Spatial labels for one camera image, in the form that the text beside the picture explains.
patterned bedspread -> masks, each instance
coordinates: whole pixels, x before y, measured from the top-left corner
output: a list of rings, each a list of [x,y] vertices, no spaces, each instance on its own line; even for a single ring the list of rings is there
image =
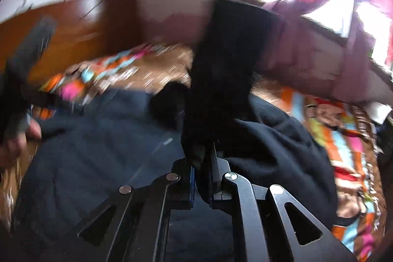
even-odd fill
[[[189,83],[192,51],[182,45],[143,44],[113,57],[86,61],[54,76],[43,87],[66,99],[89,103],[108,86],[159,91],[167,82]],[[335,169],[339,207],[332,233],[365,261],[384,234],[386,205],[377,166],[375,129],[363,109],[301,94],[275,81],[258,78],[252,93],[298,119],[327,150]],[[53,111],[34,109],[37,117]],[[3,173],[0,217],[8,225],[24,172],[33,155]]]

pink pattern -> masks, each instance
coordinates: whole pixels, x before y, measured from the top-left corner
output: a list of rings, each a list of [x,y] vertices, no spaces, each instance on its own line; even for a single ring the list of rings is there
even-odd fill
[[[363,152],[362,141],[359,137],[347,137],[354,151]]]
[[[371,227],[372,224],[367,225],[364,229],[364,234],[361,235],[363,239],[363,247],[362,247],[362,251],[360,252],[360,256],[362,258],[367,257],[368,254],[374,248],[374,238],[371,235]]]
[[[69,83],[61,89],[60,95],[65,100],[73,100],[79,92],[80,89],[78,86],[76,86],[74,83]]]

dark blue fabric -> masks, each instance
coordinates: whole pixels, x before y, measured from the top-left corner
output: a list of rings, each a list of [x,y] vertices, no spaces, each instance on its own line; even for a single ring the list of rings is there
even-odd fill
[[[119,186],[149,185],[184,157],[180,132],[152,118],[150,98],[110,89],[83,115],[41,121],[43,144],[23,179],[12,230],[34,257]],[[230,217],[198,194],[193,210],[172,212],[167,261],[227,261],[232,250]]]

windowsill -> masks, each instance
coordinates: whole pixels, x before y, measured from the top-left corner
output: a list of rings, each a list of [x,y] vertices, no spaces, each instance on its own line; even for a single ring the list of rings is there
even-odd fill
[[[393,81],[392,72],[390,70],[384,69],[381,65],[375,62],[374,59],[371,60],[371,70],[393,91]]]
[[[243,0],[244,2],[247,2],[251,5],[255,5],[258,7],[262,7],[265,3],[264,2],[259,2],[257,0]],[[335,42],[336,44],[338,44],[341,47],[346,47],[347,45],[347,38],[343,38],[339,35],[337,35],[334,31],[327,29],[326,27],[323,27],[319,24],[317,24],[315,21],[312,21],[310,19],[307,19],[305,17],[303,17],[303,19],[305,19],[305,21],[307,22],[308,26],[310,27],[310,29],[312,29],[313,31],[321,34],[323,37]]]
[[[313,31],[321,34],[323,37],[335,42],[336,44],[340,45],[341,47],[346,47],[348,38],[343,38],[340,35],[337,35],[334,31],[327,29],[324,26],[319,25],[315,21],[307,19],[303,17],[303,19],[307,22],[310,29]]]

blue strip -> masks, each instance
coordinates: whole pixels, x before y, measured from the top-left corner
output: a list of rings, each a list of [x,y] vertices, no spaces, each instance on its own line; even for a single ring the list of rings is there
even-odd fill
[[[292,95],[292,116],[298,119],[301,123],[304,122],[303,117],[304,96],[297,91]]]
[[[129,55],[129,53],[131,53],[131,50],[122,51],[121,53],[118,53],[116,56],[109,57],[107,60],[103,62],[103,64],[109,65],[110,63],[115,62],[117,59]]]
[[[116,74],[120,69],[127,67],[129,65],[131,65],[134,61],[135,61],[135,56],[132,56],[130,59],[123,61],[121,64],[119,64],[116,68],[113,69],[109,69],[109,70],[105,70],[103,72],[101,72],[94,81],[100,80],[101,78],[105,77],[105,76],[110,76],[112,74]]]
[[[357,130],[356,125],[354,123],[346,123],[345,128],[348,130]]]
[[[94,72],[89,70],[87,67],[81,74],[82,81],[84,83],[88,83],[94,77]]]
[[[375,213],[374,202],[366,201],[367,213]]]
[[[331,133],[341,159],[345,164],[350,165],[353,168],[354,165],[353,165],[352,152],[348,148],[347,143],[342,137],[341,133],[335,130],[332,130]]]
[[[370,184],[368,183],[368,180],[364,180],[364,185],[366,186],[367,192],[370,192]]]
[[[358,235],[358,226],[359,226],[360,217],[357,218],[351,225],[349,225],[345,231],[342,239],[343,245],[347,247],[349,251],[353,253],[353,249],[355,246],[355,239]]]

